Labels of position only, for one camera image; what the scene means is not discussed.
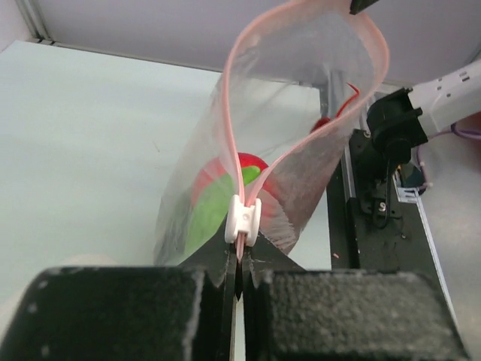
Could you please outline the clear zip top bag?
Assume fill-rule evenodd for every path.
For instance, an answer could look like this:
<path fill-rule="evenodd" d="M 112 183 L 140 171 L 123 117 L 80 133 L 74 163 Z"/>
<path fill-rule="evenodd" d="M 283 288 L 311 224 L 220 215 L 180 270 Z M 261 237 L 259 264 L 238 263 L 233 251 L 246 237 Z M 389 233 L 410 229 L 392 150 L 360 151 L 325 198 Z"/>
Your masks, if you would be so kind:
<path fill-rule="evenodd" d="M 240 224 L 258 223 L 259 234 L 282 252 L 297 244 L 389 67 L 383 34 L 367 14 L 351 15 L 349 6 L 350 1 L 289 1 L 256 17 L 236 38 L 162 194 L 155 265 L 188 258 L 192 186 L 213 158 L 234 185 L 217 230 L 224 241 L 243 253 L 255 241 Z M 347 83 L 360 94 L 335 119 L 354 94 Z M 331 121 L 310 134 L 321 117 Z M 247 186 L 239 153 L 268 164 Z"/>

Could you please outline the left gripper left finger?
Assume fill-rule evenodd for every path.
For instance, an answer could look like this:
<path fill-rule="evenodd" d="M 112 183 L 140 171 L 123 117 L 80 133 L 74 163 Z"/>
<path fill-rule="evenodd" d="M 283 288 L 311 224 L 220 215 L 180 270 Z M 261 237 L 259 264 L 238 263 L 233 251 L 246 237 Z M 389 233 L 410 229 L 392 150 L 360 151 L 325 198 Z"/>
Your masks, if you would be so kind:
<path fill-rule="evenodd" d="M 177 266 L 48 268 L 28 285 L 3 360 L 230 360 L 235 273 L 217 232 Z"/>

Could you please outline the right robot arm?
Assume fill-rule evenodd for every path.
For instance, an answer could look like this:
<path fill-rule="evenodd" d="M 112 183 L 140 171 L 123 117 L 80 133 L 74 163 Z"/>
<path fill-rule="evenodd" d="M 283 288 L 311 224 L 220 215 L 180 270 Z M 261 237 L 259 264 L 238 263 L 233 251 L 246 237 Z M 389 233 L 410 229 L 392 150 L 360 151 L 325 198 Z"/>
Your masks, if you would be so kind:
<path fill-rule="evenodd" d="M 479 114 L 479 59 L 435 80 L 401 87 L 368 108 L 370 137 L 353 150 L 352 168 L 374 227 L 385 229 L 392 218 L 392 177 L 411 160 L 412 150 L 444 132 L 478 140 L 478 130 L 458 123 Z"/>

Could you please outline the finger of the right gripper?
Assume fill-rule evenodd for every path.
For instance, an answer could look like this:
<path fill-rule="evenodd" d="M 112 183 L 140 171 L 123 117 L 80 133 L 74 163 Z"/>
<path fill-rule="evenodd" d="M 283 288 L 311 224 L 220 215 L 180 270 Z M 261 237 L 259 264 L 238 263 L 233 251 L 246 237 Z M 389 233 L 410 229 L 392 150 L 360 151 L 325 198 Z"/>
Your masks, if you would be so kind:
<path fill-rule="evenodd" d="M 380 0 L 351 0 L 349 6 L 349 13 L 351 15 L 357 15 L 365 11 L 370 6 L 376 4 Z"/>

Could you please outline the red toy lobster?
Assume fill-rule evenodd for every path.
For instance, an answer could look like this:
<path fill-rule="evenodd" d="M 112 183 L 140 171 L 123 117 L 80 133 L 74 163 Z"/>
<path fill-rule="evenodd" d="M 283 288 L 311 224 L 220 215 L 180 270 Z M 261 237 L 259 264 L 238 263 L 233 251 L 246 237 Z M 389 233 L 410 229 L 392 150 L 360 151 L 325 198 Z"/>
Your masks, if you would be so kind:
<path fill-rule="evenodd" d="M 351 83 L 347 83 L 347 85 L 352 89 L 352 91 L 354 92 L 353 95 L 351 95 L 339 108 L 339 110 L 337 111 L 337 113 L 335 114 L 335 119 L 337 119 L 342 113 L 343 111 L 353 102 L 355 101 L 358 97 L 359 97 L 359 89 L 354 86 L 353 84 Z M 322 126 L 324 126 L 325 124 L 329 123 L 331 121 L 331 118 L 330 117 L 321 117 L 319 118 L 313 125 L 313 127 L 311 128 L 310 130 L 310 134 L 314 133 L 317 129 L 321 128 Z"/>

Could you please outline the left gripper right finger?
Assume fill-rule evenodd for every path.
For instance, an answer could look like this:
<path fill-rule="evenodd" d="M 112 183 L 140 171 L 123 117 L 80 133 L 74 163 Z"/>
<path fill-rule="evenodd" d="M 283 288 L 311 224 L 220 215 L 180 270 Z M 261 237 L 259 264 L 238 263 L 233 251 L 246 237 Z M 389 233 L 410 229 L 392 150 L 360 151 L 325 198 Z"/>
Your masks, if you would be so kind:
<path fill-rule="evenodd" d="M 466 360 L 441 292 L 412 272 L 307 271 L 265 238 L 241 261 L 248 360 Z"/>

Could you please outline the red toy apple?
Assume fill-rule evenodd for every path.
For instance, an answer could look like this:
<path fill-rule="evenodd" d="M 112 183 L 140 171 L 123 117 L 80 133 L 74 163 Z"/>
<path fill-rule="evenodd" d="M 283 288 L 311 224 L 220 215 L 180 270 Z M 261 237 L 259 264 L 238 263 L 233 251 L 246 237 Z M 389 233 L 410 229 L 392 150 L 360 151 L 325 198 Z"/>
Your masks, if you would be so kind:
<path fill-rule="evenodd" d="M 238 154 L 241 166 L 241 174 L 244 180 L 244 186 L 251 184 L 254 180 L 256 180 L 261 173 L 268 168 L 268 164 L 261 158 L 250 154 L 250 153 L 239 153 Z M 198 175 L 203 171 L 225 171 L 224 166 L 222 165 L 219 158 L 213 158 L 209 162 L 207 162 L 204 167 L 199 171 L 195 180 L 198 178 Z"/>

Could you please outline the light green toy cucumber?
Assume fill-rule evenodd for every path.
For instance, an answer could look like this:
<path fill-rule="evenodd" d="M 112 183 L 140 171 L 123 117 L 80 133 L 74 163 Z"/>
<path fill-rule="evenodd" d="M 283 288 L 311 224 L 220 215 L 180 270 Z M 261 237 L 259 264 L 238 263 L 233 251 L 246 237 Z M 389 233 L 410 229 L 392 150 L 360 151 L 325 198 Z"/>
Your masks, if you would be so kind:
<path fill-rule="evenodd" d="M 187 227 L 184 256 L 189 257 L 219 229 L 234 195 L 233 180 L 225 171 L 203 170 L 192 191 L 192 213 Z"/>

